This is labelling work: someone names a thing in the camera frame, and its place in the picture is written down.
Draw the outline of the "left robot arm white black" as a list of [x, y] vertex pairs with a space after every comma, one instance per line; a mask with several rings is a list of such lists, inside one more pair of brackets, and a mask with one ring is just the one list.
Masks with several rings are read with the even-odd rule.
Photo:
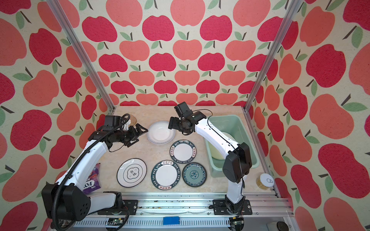
[[106, 116], [104, 125], [89, 136], [84, 150], [68, 171], [54, 184], [46, 184], [43, 188], [43, 203], [55, 230], [66, 231], [75, 222], [100, 210], [123, 211], [124, 222], [127, 222], [130, 212], [121, 193], [108, 191], [88, 196], [83, 189], [99, 159], [114, 143], [131, 147], [148, 132], [140, 124], [130, 125], [130, 117], [130, 114]]

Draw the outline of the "mint green plastic bin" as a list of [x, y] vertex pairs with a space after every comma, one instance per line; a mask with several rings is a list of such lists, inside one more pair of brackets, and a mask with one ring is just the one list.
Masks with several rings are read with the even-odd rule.
[[[221, 132], [229, 133], [231, 136], [234, 137], [236, 142], [246, 143], [250, 148], [252, 168], [257, 168], [260, 165], [258, 154], [256, 153], [256, 150], [251, 143], [251, 139], [247, 133], [247, 130], [245, 129], [244, 124], [242, 123], [242, 120], [239, 116], [237, 115], [226, 115], [215, 117], [212, 116], [210, 118], [210, 123], [212, 123]], [[225, 160], [218, 160], [212, 158], [209, 148], [210, 143], [206, 139], [204, 140], [208, 153], [211, 176], [213, 178], [224, 177], [225, 175], [223, 173], [222, 167], [224, 165]]]

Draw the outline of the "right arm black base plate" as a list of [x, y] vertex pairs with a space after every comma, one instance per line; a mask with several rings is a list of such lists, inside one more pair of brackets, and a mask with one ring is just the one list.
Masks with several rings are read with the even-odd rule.
[[249, 200], [241, 200], [237, 204], [232, 204], [225, 199], [215, 199], [209, 206], [209, 209], [212, 209], [215, 215], [249, 216], [253, 214]]

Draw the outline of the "white fluted plate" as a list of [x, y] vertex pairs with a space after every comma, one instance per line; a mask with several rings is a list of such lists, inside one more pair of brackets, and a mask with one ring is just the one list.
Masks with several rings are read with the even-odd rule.
[[147, 139], [157, 145], [167, 144], [175, 137], [175, 130], [168, 128], [168, 121], [158, 121], [153, 123], [147, 133]]

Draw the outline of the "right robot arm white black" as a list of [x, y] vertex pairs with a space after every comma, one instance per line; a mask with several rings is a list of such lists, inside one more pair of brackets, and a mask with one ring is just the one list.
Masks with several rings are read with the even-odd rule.
[[231, 215], [241, 214], [245, 201], [245, 179], [252, 168], [250, 147], [244, 142], [238, 143], [225, 136], [211, 123], [209, 117], [200, 111], [192, 111], [186, 102], [176, 105], [174, 109], [178, 116], [170, 118], [169, 129], [185, 134], [197, 133], [213, 145], [225, 159], [223, 173], [228, 179], [225, 205]]

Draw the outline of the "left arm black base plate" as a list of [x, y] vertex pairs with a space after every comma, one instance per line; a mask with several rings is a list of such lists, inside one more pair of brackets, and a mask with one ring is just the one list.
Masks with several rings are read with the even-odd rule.
[[107, 215], [107, 216], [125, 216], [127, 212], [130, 215], [135, 215], [137, 211], [138, 200], [119, 200], [111, 208], [105, 208], [99, 210], [98, 215]]

